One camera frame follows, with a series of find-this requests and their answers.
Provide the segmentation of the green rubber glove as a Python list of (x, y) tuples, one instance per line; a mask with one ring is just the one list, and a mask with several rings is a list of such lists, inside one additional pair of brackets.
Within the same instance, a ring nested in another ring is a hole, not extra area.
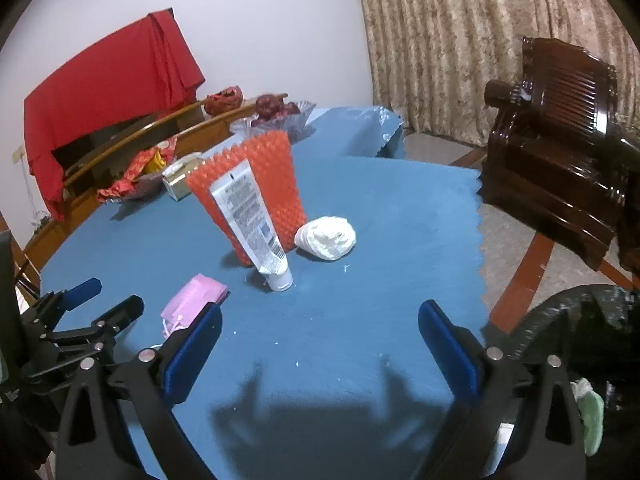
[(585, 454), (590, 457), (599, 451), (602, 442), (604, 401), (586, 378), (571, 382), (570, 388), (572, 388), (580, 420), (584, 427)]

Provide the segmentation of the pink face mask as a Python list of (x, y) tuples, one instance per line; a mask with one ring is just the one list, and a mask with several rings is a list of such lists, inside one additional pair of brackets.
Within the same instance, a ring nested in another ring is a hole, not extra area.
[(203, 274), (196, 274), (169, 300), (160, 314), (164, 338), (167, 339), (177, 330), (188, 328), (206, 304), (221, 304), (227, 295), (226, 285)]

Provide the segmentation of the white tube with label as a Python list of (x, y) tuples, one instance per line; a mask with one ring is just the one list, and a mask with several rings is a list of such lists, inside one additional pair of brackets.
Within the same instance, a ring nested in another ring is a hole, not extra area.
[(223, 174), (209, 187), (209, 194), (250, 262), (274, 292), (293, 285), (293, 275), (280, 238), (271, 221), (250, 162)]

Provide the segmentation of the black trash bag bin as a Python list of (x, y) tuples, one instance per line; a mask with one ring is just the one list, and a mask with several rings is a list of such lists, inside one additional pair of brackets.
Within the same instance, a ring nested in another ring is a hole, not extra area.
[(514, 359), (558, 356), (568, 381), (589, 380), (604, 401), (599, 451), (586, 455), (589, 479), (639, 477), (639, 292), (582, 285), (557, 292), (505, 333), (488, 324), (486, 342)]

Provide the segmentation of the red snack wrapper dish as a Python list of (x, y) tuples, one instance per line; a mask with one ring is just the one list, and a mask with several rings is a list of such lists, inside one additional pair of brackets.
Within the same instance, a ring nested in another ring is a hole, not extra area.
[(152, 148), (139, 152), (122, 176), (108, 188), (100, 188), (96, 197), (100, 203), (121, 203), (141, 200), (160, 189), (163, 171), (176, 158), (177, 138), (172, 136)]

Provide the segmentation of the small tissue box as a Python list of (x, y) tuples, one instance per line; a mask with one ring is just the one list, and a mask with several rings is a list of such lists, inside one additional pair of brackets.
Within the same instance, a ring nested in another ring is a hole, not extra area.
[(191, 193), (189, 185), (186, 184), (186, 177), (197, 170), (204, 162), (201, 152), (194, 152), (184, 155), (175, 162), (172, 162), (162, 171), (163, 185), (167, 194), (175, 201), (182, 200), (183, 197)]

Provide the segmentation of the blue tablecloth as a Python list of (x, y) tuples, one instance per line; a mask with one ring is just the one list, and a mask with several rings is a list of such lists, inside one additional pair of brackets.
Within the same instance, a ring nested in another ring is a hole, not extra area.
[(347, 219), (343, 259), (290, 252), (294, 283), (273, 292), (241, 266), (195, 197), (97, 209), (44, 266), (42, 286), (98, 278), (102, 292), (66, 314), (87, 325), (131, 295), (141, 318), (119, 338), (130, 359), (162, 338), (160, 314), (196, 274), (228, 286), (224, 326), (188, 400), (175, 409), (221, 479), (408, 479), (444, 421), (451, 393), (418, 329), (435, 300), (457, 324), (486, 323), (473, 170), (298, 148), (309, 218)]

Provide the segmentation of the wooden bench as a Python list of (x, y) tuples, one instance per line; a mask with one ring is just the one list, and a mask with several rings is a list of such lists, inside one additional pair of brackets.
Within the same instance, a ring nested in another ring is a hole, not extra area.
[(235, 110), (209, 117), (204, 103), (196, 101), (163, 117), (149, 115), (115, 134), (72, 168), (64, 171), (61, 221), (50, 220), (24, 248), (28, 260), (40, 271), (82, 222), (100, 206), (96, 191), (121, 177), (139, 152), (177, 139), (176, 155), (205, 152), (228, 139), (232, 122), (254, 114), (254, 98), (245, 99)]

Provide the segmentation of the orange foam fruit net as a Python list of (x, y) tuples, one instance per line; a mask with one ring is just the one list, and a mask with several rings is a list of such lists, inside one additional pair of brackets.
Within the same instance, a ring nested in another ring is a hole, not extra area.
[(252, 266), (250, 257), (232, 233), (222, 211), (209, 193), (209, 185), (240, 162), (250, 163), (270, 219), (285, 252), (295, 247), (294, 236), (307, 222), (296, 183), (291, 143), (284, 131), (269, 131), (225, 148), (206, 159), (186, 177), (186, 184), (206, 209), (216, 226), (228, 237), (242, 266)]

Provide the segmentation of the crumpled white tissue ball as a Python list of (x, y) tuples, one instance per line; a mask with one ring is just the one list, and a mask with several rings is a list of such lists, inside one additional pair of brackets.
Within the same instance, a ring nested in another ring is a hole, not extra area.
[(357, 243), (357, 235), (342, 217), (321, 217), (301, 226), (294, 243), (303, 252), (324, 261), (336, 261), (346, 256)]

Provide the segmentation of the red cloth cover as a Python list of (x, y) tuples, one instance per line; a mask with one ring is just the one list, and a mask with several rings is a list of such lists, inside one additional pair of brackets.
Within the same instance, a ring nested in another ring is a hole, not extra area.
[(65, 217), (64, 170), (54, 151), (126, 120), (178, 110), (205, 82), (170, 9), (112, 32), (24, 99), (30, 174), (53, 219)]

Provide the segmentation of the red apples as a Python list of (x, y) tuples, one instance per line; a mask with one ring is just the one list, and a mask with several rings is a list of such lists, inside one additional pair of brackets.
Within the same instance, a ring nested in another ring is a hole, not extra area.
[(270, 120), (285, 118), (300, 113), (295, 103), (285, 104), (280, 96), (263, 94), (256, 99), (256, 113), (258, 117), (252, 121), (252, 127), (257, 127)]

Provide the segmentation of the glass fruit bowl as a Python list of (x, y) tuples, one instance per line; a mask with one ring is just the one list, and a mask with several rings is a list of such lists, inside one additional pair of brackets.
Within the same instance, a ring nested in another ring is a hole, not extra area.
[(317, 105), (308, 101), (295, 102), (299, 108), (299, 114), (262, 120), (257, 114), (240, 118), (232, 122), (229, 129), (232, 134), (240, 136), (243, 140), (269, 131), (285, 131), (291, 143), (304, 140), (314, 133), (314, 127), (308, 125), (311, 113)]

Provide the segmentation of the beige patterned curtain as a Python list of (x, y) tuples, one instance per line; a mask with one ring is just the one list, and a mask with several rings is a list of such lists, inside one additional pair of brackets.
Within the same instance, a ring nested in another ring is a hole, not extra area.
[(524, 37), (555, 38), (615, 66), (617, 118), (639, 123), (639, 49), (608, 0), (361, 0), (373, 99), (417, 132), (486, 144), (487, 81), (522, 74)]

